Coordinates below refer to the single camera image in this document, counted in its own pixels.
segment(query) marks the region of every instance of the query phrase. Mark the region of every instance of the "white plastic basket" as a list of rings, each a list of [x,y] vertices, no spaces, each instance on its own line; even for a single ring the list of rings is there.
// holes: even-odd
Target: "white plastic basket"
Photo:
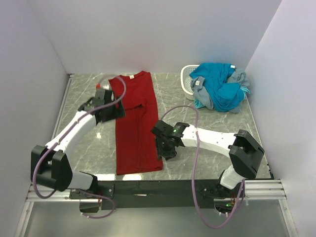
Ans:
[[[189,76],[199,65],[187,65],[181,70],[181,86],[185,97],[194,100],[193,91],[191,89],[191,77]]]

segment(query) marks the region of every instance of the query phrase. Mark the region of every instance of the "folded red clothing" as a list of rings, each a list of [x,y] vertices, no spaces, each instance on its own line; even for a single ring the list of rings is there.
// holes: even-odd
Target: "folded red clothing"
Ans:
[[[151,133],[158,121],[151,75],[141,71],[121,78],[126,83],[122,99],[126,116],[116,120],[117,175],[162,170]],[[115,95],[122,95],[122,83],[116,78],[109,81]]]

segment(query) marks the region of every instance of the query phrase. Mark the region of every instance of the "white wall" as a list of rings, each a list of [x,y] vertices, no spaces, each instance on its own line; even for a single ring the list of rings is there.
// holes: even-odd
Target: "white wall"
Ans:
[[[281,0],[28,0],[68,73],[246,67]]]
[[[247,74],[250,104],[300,236],[316,235],[316,1],[283,0]]]
[[[0,236],[13,236],[31,150],[51,137],[67,74],[26,0],[0,1]]]

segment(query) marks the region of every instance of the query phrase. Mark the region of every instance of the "marble tabletop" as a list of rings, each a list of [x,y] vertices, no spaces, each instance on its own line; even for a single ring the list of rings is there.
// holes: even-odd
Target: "marble tabletop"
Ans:
[[[71,75],[62,113],[57,122],[57,133],[71,121],[78,107],[88,98],[94,96],[95,85],[104,75]],[[179,73],[154,73],[152,80],[159,116],[177,105],[194,106],[193,101],[184,96]],[[180,108],[170,112],[164,121],[170,125],[175,125],[176,122],[194,124],[195,116],[196,114],[192,109]],[[238,114],[219,113],[207,108],[199,109],[198,127],[218,132],[238,132],[239,129],[244,129],[249,131],[257,141],[260,141],[247,100],[242,102],[242,109]],[[162,171],[116,175],[115,121],[110,121],[98,124],[89,131],[76,145],[69,162],[72,169],[96,174],[99,180],[187,180],[192,176],[195,152],[196,149],[192,147],[179,147],[177,148],[177,157],[163,161]],[[196,178],[217,179],[223,170],[230,165],[231,161],[228,157],[201,149]],[[265,156],[262,159],[257,178],[271,178]]]

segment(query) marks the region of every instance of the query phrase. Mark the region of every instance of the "cable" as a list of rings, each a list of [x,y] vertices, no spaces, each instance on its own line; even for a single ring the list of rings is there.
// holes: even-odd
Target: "cable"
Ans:
[[[92,109],[92,110],[89,110],[87,113],[83,114],[83,115],[82,115],[81,117],[79,117],[78,120],[77,120],[76,122],[74,122],[74,123],[69,127],[69,129],[60,137],[60,139],[58,140],[58,142],[54,143],[54,144],[51,146],[51,148],[49,148],[49,149],[43,154],[43,156],[39,159],[39,161],[38,161],[37,164],[36,164],[36,167],[35,167],[34,172],[33,172],[33,178],[32,178],[33,186],[34,186],[34,191],[35,191],[36,195],[37,195],[39,198],[47,199],[47,198],[51,197],[51,196],[56,192],[56,189],[55,189],[55,190],[53,190],[49,195],[43,196],[42,194],[40,194],[40,192],[39,192],[39,190],[38,190],[38,187],[37,187],[37,183],[36,183],[36,177],[37,177],[37,174],[38,174],[40,165],[41,165],[41,163],[43,162],[43,160],[47,157],[47,155],[48,155],[52,150],[54,150],[54,149],[58,146],[58,144],[60,144],[60,142],[72,131],[72,129],[73,129],[84,117],[86,117],[87,115],[89,115],[89,114],[91,114],[91,113],[93,113],[93,112],[95,112],[95,111],[102,110],[102,109],[104,109],[104,108],[107,108],[107,107],[110,107],[110,106],[113,106],[113,105],[117,104],[119,101],[122,100],[122,98],[123,98],[124,95],[126,94],[126,84],[125,84],[124,80],[123,80],[120,76],[106,75],[106,76],[104,76],[104,77],[98,82],[97,85],[100,86],[100,83],[101,83],[106,77],[118,78],[118,79],[122,82],[123,87],[124,87],[124,90],[123,90],[122,95],[121,95],[118,99],[116,99],[115,101],[113,101],[113,102],[111,102],[111,103],[108,103],[108,104],[106,104],[106,105],[98,106],[98,107],[96,107],[96,108],[94,108],[94,109]],[[86,191],[84,191],[84,190],[79,190],[79,191],[82,192],[82,193],[85,193],[85,194],[92,195],[92,196],[97,197],[97,198],[102,198],[102,199],[109,200],[109,201],[112,203],[112,205],[113,205],[112,210],[111,210],[107,215],[101,216],[101,217],[92,217],[92,216],[90,216],[90,218],[99,219],[99,218],[106,217],[106,216],[108,216],[108,215],[110,215],[110,214],[113,213],[113,211],[114,211],[114,209],[115,209],[115,204],[114,204],[114,202],[113,202],[111,199],[109,199],[108,197],[100,196],[100,195],[95,195],[95,194],[90,194],[90,193],[88,193],[88,192],[86,192]]]
[[[198,154],[199,154],[199,145],[200,145],[200,139],[198,136],[198,110],[192,106],[189,105],[180,105],[180,106],[176,106],[170,110],[168,110],[166,113],[164,113],[161,117],[161,120],[172,110],[180,108],[180,107],[187,107],[187,108],[191,108],[193,109],[197,116],[196,116],[196,120],[195,120],[195,128],[197,129],[196,131],[196,135],[197,135],[197,151],[196,151],[196,155],[194,158],[194,165],[193,165],[193,170],[192,170],[192,181],[191,181],[191,186],[192,186],[192,195],[193,195],[193,201],[194,201],[194,206],[196,207],[197,213],[200,217],[200,219],[203,221],[203,223],[208,226],[209,228],[212,229],[220,229],[222,228],[224,225],[226,225],[229,220],[231,219],[231,217],[233,216],[234,212],[239,210],[243,201],[243,197],[241,199],[241,202],[239,203],[238,207],[237,207],[237,202],[234,204],[233,209],[231,211],[231,213],[229,214],[228,218],[219,226],[214,226],[211,225],[210,223],[207,222],[207,220],[205,219],[205,217],[203,216],[200,207],[198,206],[198,200],[197,200],[197,194],[196,194],[196,187],[195,187],[195,174],[196,174],[196,167],[197,167],[197,162],[198,162]],[[241,182],[238,194],[237,194],[237,200],[240,198],[240,194],[241,194],[241,190],[244,189],[244,180]]]

